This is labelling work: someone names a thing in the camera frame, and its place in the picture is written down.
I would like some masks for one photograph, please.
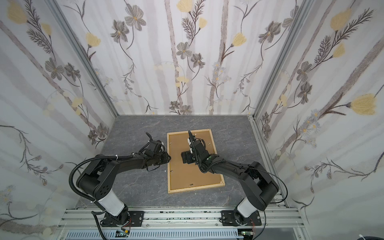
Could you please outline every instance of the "wooden frame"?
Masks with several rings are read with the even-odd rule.
[[[193,133],[205,132],[205,131],[209,131],[209,134],[211,135],[211,139],[212,139],[212,145],[214,148],[214,152],[215,152],[215,154],[217,154],[216,146],[215,146],[215,142],[214,142],[214,137],[212,135],[211,129],[191,130],[191,132],[193,132]],[[169,154],[169,135],[180,134],[180,133],[188,133],[188,131],[167,133],[167,153],[168,154]],[[170,163],[167,163],[168,193],[177,193],[177,192],[194,191],[194,190],[200,190],[200,189],[209,189],[209,188],[214,188],[214,187],[223,187],[223,186],[225,186],[224,176],[222,174],[220,174],[220,177],[221,177],[221,182],[217,183],[217,184],[210,184],[210,185],[204,185],[204,186],[198,186],[198,187],[188,187],[188,188],[171,190],[171,188],[170,188]]]

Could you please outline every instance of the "wall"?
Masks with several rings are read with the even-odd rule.
[[[0,239],[51,239],[114,117],[44,1],[0,6]]]
[[[58,1],[119,114],[251,114],[301,1]]]
[[[314,2],[257,116],[311,239],[383,237],[384,4]]]

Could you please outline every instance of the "brown backing board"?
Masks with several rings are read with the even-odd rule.
[[[197,138],[204,139],[209,153],[217,154],[211,129],[191,132]],[[168,163],[168,193],[225,186],[223,175],[202,173],[195,164],[183,164],[181,152],[189,151],[187,139],[188,131],[167,133],[167,152],[171,156]]]

